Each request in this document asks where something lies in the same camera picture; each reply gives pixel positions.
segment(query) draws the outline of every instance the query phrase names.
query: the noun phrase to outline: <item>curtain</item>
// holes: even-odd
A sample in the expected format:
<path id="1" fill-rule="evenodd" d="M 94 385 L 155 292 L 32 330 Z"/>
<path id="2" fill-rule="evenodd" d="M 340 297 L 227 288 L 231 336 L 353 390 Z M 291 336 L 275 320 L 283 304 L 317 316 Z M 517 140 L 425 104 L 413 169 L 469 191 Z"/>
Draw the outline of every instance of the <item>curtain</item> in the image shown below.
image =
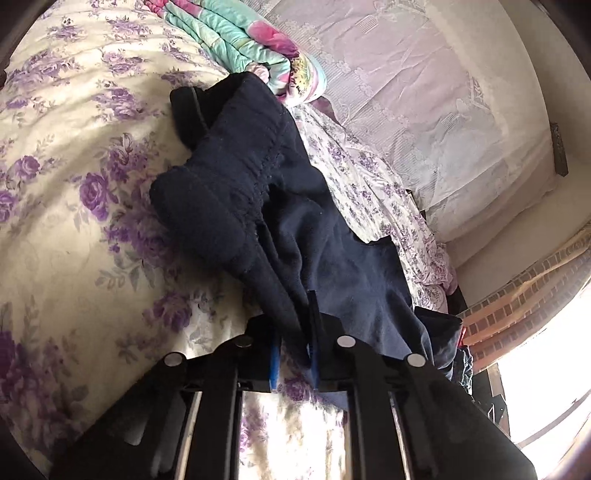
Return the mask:
<path id="1" fill-rule="evenodd" d="M 566 244 L 462 312 L 474 373 L 539 332 L 591 278 L 591 221 Z"/>

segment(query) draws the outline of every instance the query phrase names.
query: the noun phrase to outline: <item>mattress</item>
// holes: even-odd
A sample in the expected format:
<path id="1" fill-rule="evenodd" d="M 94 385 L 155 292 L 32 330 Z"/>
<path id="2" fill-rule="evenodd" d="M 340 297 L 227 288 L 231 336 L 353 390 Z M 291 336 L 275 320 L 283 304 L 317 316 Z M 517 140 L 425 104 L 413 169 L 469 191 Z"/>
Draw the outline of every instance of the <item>mattress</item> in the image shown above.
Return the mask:
<path id="1" fill-rule="evenodd" d="M 497 0 L 243 0 L 328 78 L 458 267 L 554 186 L 544 99 Z"/>
<path id="2" fill-rule="evenodd" d="M 211 352 L 258 312 L 242 285 L 186 258 L 148 190 L 190 155 L 168 100 L 227 73 L 134 0 L 57 0 L 0 90 L 0 414 L 43 472 L 169 351 Z M 364 241 L 390 235 L 416 305 L 454 278 L 382 158 L 309 106 L 310 160 Z M 346 477 L 343 412 L 282 354 L 273 394 L 247 394 L 241 479 Z"/>

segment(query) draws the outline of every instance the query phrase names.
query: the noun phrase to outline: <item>beige wall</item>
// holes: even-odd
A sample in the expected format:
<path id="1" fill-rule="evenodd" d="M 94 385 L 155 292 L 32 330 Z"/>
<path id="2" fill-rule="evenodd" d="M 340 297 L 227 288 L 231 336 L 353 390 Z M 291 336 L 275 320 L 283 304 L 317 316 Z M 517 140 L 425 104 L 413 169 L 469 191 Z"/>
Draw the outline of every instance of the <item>beige wall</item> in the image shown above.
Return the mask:
<path id="1" fill-rule="evenodd" d="M 568 240 L 591 217 L 591 80 L 560 31 L 530 0 L 499 0 L 531 57 L 569 175 L 458 269 L 468 305 Z"/>

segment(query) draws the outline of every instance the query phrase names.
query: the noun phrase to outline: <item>floral fabric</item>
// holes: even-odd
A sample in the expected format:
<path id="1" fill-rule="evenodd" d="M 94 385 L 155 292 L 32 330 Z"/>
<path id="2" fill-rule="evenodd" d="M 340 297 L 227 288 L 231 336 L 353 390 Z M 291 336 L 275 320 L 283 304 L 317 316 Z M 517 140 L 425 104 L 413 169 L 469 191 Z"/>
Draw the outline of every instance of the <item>floral fabric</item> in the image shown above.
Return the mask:
<path id="1" fill-rule="evenodd" d="M 180 253 L 148 198 L 189 152 L 168 95 L 226 72 L 135 0 L 58 0 L 0 90 L 0 414 L 32 461 L 51 461 L 156 360 L 241 333 L 242 286 Z M 358 235 L 390 233 L 415 302 L 452 281 L 399 178 L 311 107 L 293 109 L 311 160 Z M 282 356 L 275 394 L 245 397 L 241 479 L 346 476 L 343 412 Z"/>

